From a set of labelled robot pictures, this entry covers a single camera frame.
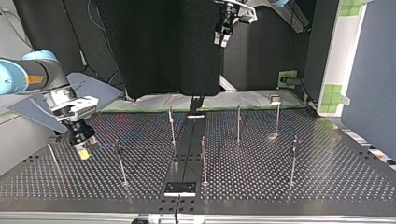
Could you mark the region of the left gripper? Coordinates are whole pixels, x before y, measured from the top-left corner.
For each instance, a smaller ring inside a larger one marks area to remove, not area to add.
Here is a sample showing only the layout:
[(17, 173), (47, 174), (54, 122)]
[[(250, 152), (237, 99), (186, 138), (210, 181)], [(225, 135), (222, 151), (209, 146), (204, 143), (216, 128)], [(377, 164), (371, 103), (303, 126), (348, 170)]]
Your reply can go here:
[(239, 6), (230, 2), (222, 2), (219, 8), (219, 21), (215, 25), (214, 44), (226, 48), (233, 33), (233, 20), (237, 17)]

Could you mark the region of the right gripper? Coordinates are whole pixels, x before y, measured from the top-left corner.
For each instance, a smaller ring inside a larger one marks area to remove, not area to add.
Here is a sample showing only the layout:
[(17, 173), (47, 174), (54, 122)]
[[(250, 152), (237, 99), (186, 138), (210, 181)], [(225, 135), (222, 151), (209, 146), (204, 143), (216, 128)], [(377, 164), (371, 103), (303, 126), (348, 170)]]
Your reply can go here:
[(95, 135), (95, 130), (84, 119), (78, 121), (64, 120), (63, 125), (68, 130), (68, 141), (71, 145), (83, 143), (90, 138), (87, 148), (77, 148), (78, 155), (83, 161), (91, 156), (90, 151), (95, 151), (100, 147), (99, 141), (95, 137), (92, 137)]

